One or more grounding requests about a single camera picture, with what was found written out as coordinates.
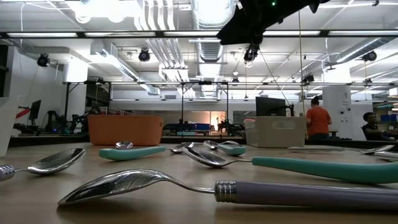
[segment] teal spoon handle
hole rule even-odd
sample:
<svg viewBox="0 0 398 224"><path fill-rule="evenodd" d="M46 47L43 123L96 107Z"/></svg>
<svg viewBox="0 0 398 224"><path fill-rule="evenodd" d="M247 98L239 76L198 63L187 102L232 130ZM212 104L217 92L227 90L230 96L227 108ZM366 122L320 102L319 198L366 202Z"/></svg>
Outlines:
<svg viewBox="0 0 398 224"><path fill-rule="evenodd" d="M225 152L229 156L240 156L246 152L246 148L243 146L234 146L226 144L218 144L217 148Z"/></svg>
<svg viewBox="0 0 398 224"><path fill-rule="evenodd" d="M104 159L111 159L114 161L126 161L130 159L138 159L143 156L148 156L158 152L166 151L164 146L145 147L141 149L100 149L99 156Z"/></svg>
<svg viewBox="0 0 398 224"><path fill-rule="evenodd" d="M345 164L278 157L253 157L252 164L359 184L390 184L398 182L398 162Z"/></svg>

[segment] white pillar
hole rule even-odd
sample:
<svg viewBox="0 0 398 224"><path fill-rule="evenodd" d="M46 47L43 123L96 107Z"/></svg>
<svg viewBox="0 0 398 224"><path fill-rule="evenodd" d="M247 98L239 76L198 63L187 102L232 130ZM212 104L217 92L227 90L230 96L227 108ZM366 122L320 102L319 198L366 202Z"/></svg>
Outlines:
<svg viewBox="0 0 398 224"><path fill-rule="evenodd" d="M324 81L330 83L349 83L351 77L348 64L324 72ZM340 138L353 138L353 115L351 110L351 88L349 85L326 86L323 88L323 107L329 112L332 124Z"/></svg>
<svg viewBox="0 0 398 224"><path fill-rule="evenodd" d="M87 80L88 65L80 59L74 58L69 64L64 65L63 73L66 82L84 82ZM83 115L86 104L86 85L79 84L69 93L68 115L70 120L73 114Z"/></svg>

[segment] orange shirt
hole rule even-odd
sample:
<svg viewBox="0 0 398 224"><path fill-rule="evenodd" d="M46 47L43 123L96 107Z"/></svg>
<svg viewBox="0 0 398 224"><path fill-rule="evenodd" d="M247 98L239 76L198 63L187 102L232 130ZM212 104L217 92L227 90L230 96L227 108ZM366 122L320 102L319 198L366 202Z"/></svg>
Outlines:
<svg viewBox="0 0 398 224"><path fill-rule="evenodd" d="M328 121L330 116L327 110L317 106L307 111L307 119L311 124L307 126L308 136L313 134L329 134Z"/></svg>

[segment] white box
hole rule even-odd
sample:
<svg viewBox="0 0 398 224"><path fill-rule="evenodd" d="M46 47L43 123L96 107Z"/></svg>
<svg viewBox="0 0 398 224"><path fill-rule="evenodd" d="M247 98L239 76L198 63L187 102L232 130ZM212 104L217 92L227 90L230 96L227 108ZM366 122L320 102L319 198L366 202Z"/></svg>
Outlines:
<svg viewBox="0 0 398 224"><path fill-rule="evenodd" d="M255 121L249 122L246 144L250 146L304 147L307 132L305 117L258 116Z"/></svg>
<svg viewBox="0 0 398 224"><path fill-rule="evenodd" d="M19 97L0 97L0 157L7 153L18 104Z"/></svg>

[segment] white cup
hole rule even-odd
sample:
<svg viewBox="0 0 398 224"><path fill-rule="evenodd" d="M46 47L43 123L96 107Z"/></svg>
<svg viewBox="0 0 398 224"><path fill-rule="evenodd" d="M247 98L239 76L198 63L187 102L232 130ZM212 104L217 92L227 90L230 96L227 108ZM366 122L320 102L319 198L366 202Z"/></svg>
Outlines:
<svg viewBox="0 0 398 224"><path fill-rule="evenodd" d="M19 97L0 97L0 157L6 155L18 104Z"/></svg>

